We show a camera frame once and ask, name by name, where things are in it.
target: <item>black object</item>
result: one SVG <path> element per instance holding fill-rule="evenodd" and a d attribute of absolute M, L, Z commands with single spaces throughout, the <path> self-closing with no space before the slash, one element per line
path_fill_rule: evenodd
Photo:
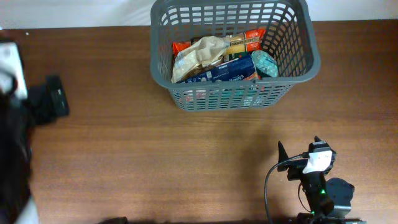
<path fill-rule="evenodd" d="M 121 217 L 121 218 L 113 218 L 111 220 L 106 220 L 99 224 L 128 224 L 128 221 L 126 217 Z"/>
<path fill-rule="evenodd" d="M 48 124 L 58 117 L 69 115 L 69 105 L 61 79 L 56 76 L 46 77 L 46 84 L 28 89 L 28 99 L 24 104 L 36 125 Z"/>
<path fill-rule="evenodd" d="M 0 93 L 0 223 L 14 223 L 30 198 L 32 130 L 69 114 L 59 77 L 46 81 L 29 89 L 24 101 Z"/>
<path fill-rule="evenodd" d="M 354 186 L 339 178 L 332 178 L 328 182 L 325 176 L 333 168 L 333 163 L 336 160 L 336 152 L 325 141 L 315 136 L 315 142 L 308 147 L 308 152 L 297 157 L 304 159 L 292 160 L 288 157 L 286 150 L 282 143 L 278 142 L 279 160 L 266 177 L 266 185 L 269 174 L 277 167 L 278 172 L 287 170 L 287 179 L 300 180 L 300 185 L 303 186 L 303 191 L 307 198 L 311 213 L 299 213 L 297 215 L 297 223 L 299 224 L 349 224 L 349 223 L 366 223 L 360 220 L 346 220 L 345 216 L 351 211 L 351 200 L 354 195 Z M 329 167 L 323 172 L 309 172 L 303 173 L 307 165 L 307 159 L 312 152 L 332 151 L 332 158 Z M 266 199 L 266 185 L 264 187 L 264 195 L 266 201 L 266 212 L 269 222 L 272 220 L 269 216 Z"/>
<path fill-rule="evenodd" d="M 298 196 L 298 199 L 300 200 L 301 206 L 302 206 L 307 212 L 311 212 L 310 210 L 308 210 L 308 209 L 304 206 L 303 202 L 301 201 L 301 197 L 300 197 L 300 188 L 301 188 L 302 185 L 303 185 L 302 183 L 300 183 L 300 184 L 298 185 L 297 196 Z"/>

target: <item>red package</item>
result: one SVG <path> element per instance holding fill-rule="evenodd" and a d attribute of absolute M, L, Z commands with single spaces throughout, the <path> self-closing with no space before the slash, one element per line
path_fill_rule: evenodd
<path fill-rule="evenodd" d="M 178 55 L 181 51 L 191 47 L 191 42 L 184 42 L 184 43 L 176 43 L 173 42 L 173 53 L 174 57 Z"/>

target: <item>pasta package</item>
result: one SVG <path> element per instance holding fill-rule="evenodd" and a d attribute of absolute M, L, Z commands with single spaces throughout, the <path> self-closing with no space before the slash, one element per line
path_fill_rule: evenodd
<path fill-rule="evenodd" d="M 230 47 L 227 49 L 225 54 L 230 55 L 259 50 L 261 40 L 265 33 L 265 29 L 255 29 L 241 34 L 227 36 L 229 37 Z"/>

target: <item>table surface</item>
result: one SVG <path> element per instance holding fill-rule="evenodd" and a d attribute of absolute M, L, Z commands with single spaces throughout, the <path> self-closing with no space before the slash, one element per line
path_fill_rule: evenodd
<path fill-rule="evenodd" d="M 314 79 L 270 108 L 201 113 L 178 109 L 152 80 L 149 27 L 12 31 L 28 86 L 59 73 L 71 108 L 35 132 L 31 186 L 42 223 L 265 220 L 277 142 L 293 156 L 314 135 L 338 154 L 327 177 L 355 185 L 348 216 L 395 223 L 398 21 L 314 27 Z M 304 212 L 299 182 L 286 175 L 270 177 L 273 217 Z"/>

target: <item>white sticker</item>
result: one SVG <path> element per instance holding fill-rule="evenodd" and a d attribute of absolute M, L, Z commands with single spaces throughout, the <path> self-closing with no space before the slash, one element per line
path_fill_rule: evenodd
<path fill-rule="evenodd" d="M 303 170 L 303 174 L 316 171 L 325 171 L 330 166 L 331 155 L 331 150 L 310 153 L 310 159 Z"/>
<path fill-rule="evenodd" d="M 206 72 L 207 78 L 211 78 L 211 71 Z"/>

